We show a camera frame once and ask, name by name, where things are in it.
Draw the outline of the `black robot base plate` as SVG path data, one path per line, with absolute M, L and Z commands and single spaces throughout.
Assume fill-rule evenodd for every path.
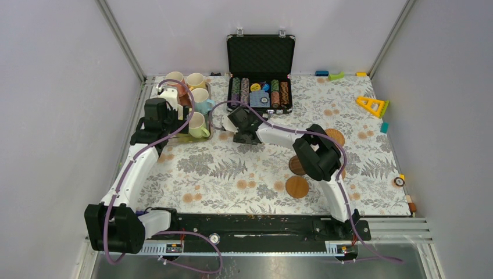
M 340 223 L 318 215 L 183 213 L 170 229 L 189 234 L 155 235 L 152 239 L 177 241 L 186 253 L 214 251 L 199 235 L 209 238 L 217 234 L 221 253 L 325 252 L 327 241 L 351 244 L 354 238 L 348 221 Z

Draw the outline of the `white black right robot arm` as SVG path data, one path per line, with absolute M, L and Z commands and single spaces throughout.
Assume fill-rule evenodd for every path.
M 234 133 L 234 142 L 242 144 L 273 144 L 293 150 L 311 179 L 318 181 L 328 200 L 334 234 L 348 239 L 356 233 L 358 212 L 351 209 L 342 180 L 346 154 L 317 124 L 306 130 L 280 125 L 237 107 L 222 118 L 222 127 Z

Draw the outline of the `dark brown wooden coaster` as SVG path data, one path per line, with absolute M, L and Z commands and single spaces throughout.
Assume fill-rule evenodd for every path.
M 297 176 L 304 176 L 306 171 L 304 170 L 299 158 L 297 156 L 293 156 L 288 163 L 289 169 Z

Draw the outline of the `woven cork coaster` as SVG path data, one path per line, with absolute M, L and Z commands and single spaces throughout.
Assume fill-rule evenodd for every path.
M 341 169 L 340 170 L 340 173 L 339 173 L 339 177 L 341 180 L 343 180 L 346 176 L 346 170 L 345 169 Z

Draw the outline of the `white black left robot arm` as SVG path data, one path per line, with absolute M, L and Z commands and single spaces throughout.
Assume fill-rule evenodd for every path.
M 137 214 L 135 207 L 148 174 L 169 138 L 185 127 L 178 111 L 164 98 L 151 98 L 130 138 L 127 158 L 108 193 L 84 212 L 92 249 L 105 253 L 138 253 L 144 241 L 161 233 L 172 239 L 180 233 L 174 209 L 157 208 Z

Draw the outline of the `light green mug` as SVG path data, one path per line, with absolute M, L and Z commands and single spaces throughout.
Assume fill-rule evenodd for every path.
M 202 113 L 194 112 L 189 117 L 188 133 L 194 138 L 208 138 L 210 137 L 210 131 L 208 130 L 205 122 L 205 117 Z

